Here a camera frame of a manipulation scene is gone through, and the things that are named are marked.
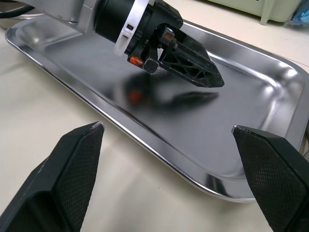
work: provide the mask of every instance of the blue object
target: blue object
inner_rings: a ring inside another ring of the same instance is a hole
[[[309,26],[309,0],[304,0],[299,5],[288,24],[295,26]]]

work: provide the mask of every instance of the black cable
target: black cable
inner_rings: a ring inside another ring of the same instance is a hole
[[[33,6],[24,6],[22,8],[17,9],[17,10],[12,10],[12,11],[8,11],[8,12],[2,12],[2,13],[0,13],[0,18],[14,18],[14,17],[18,17],[20,15],[28,13],[29,11],[32,11],[33,9],[34,9]]]

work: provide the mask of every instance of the white plastic container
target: white plastic container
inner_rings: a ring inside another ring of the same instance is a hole
[[[261,24],[268,20],[286,22],[301,0],[209,0],[241,11],[261,16]]]

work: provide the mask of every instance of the white ring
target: white ring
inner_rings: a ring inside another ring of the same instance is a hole
[[[122,56],[126,51],[137,26],[140,24],[141,18],[144,15],[146,7],[150,0],[135,0],[132,6],[132,9],[126,19],[126,22],[119,34],[117,42],[115,43],[115,47],[113,52]]]

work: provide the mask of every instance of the robotic arm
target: robotic arm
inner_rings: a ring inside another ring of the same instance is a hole
[[[94,30],[149,74],[161,68],[199,87],[224,85],[203,45],[180,30],[182,17],[163,0],[21,1],[81,33]]]

